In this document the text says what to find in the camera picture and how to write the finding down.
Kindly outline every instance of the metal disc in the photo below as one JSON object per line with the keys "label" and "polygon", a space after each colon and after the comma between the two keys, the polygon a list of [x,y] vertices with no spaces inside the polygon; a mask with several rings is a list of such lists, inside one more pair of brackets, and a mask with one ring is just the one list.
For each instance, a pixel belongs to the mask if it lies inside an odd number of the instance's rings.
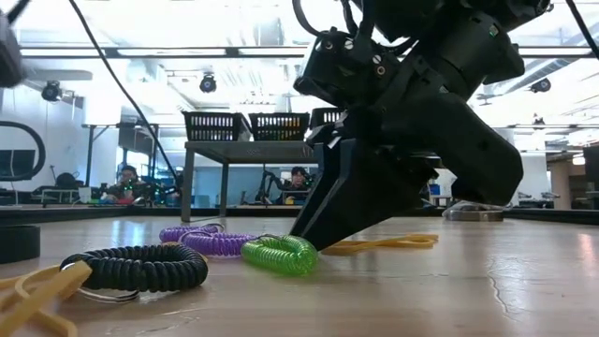
{"label": "metal disc", "polygon": [[450,210],[445,217],[449,221],[500,222],[504,220],[504,212]]}

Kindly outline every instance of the black robotic arm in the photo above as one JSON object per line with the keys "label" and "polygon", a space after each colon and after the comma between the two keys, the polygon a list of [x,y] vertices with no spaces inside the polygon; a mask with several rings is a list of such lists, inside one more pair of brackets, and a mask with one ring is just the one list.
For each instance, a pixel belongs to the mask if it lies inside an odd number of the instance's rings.
{"label": "black robotic arm", "polygon": [[[308,139],[321,174],[291,234],[320,250],[420,206],[418,192],[436,177],[416,155],[422,151],[439,155],[456,174],[455,198],[509,203],[523,175],[519,152],[466,101],[482,83],[524,73],[507,33],[543,14],[548,0],[358,5],[364,17],[358,30],[317,32],[294,85],[345,112]],[[402,61],[398,49],[372,41],[375,26],[389,40],[408,37],[398,48],[411,47]]]}

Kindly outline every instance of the security camera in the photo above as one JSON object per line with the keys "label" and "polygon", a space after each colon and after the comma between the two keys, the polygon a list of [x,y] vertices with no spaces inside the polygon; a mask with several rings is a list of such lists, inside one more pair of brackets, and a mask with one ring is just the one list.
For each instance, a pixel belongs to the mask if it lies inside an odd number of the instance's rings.
{"label": "security camera", "polygon": [[531,86],[533,93],[546,93],[551,89],[551,82],[548,79],[542,79]]}
{"label": "security camera", "polygon": [[214,74],[205,74],[202,81],[199,83],[199,90],[202,93],[213,93],[216,91],[216,81]]}
{"label": "security camera", "polygon": [[41,97],[48,102],[58,102],[63,98],[63,90],[59,81],[48,81],[41,91]]}

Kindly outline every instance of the coiled keychain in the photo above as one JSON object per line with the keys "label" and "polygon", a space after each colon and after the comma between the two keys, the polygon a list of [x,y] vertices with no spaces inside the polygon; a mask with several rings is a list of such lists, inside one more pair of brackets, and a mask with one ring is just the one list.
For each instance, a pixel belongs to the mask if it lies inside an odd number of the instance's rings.
{"label": "coiled keychain", "polygon": [[314,270],[318,252],[311,243],[291,235],[263,235],[241,248],[243,259],[287,275],[306,275]]}
{"label": "coiled keychain", "polygon": [[179,238],[188,232],[191,231],[203,231],[206,233],[217,233],[219,228],[221,228],[221,230],[224,230],[225,228],[223,227],[223,225],[221,224],[208,224],[208,225],[204,225],[202,227],[196,227],[196,226],[181,226],[181,227],[171,227],[171,228],[165,228],[162,229],[160,231],[160,234],[158,234],[158,237],[160,238],[161,242],[178,242]]}
{"label": "coiled keychain", "polygon": [[204,257],[180,244],[102,249],[66,258],[63,271],[77,261],[85,262],[92,274],[83,283],[87,289],[133,291],[131,295],[106,297],[80,289],[88,298],[127,301],[140,291],[176,291],[201,285],[208,275]]}
{"label": "coiled keychain", "polygon": [[179,242],[204,256],[237,257],[241,256],[241,247],[256,236],[232,233],[207,233],[205,231],[188,231]]}

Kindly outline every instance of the black basket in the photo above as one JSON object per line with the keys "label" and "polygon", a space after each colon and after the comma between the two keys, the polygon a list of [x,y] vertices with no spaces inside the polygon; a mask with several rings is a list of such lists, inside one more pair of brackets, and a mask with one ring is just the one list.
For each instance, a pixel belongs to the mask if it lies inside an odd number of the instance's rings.
{"label": "black basket", "polygon": [[312,118],[310,119],[310,129],[314,129],[320,125],[335,123],[341,117],[343,109],[339,108],[316,108],[312,110]]}
{"label": "black basket", "polygon": [[303,140],[310,113],[250,113],[254,140]]}
{"label": "black basket", "polygon": [[183,112],[189,141],[249,141],[250,125],[241,113]]}

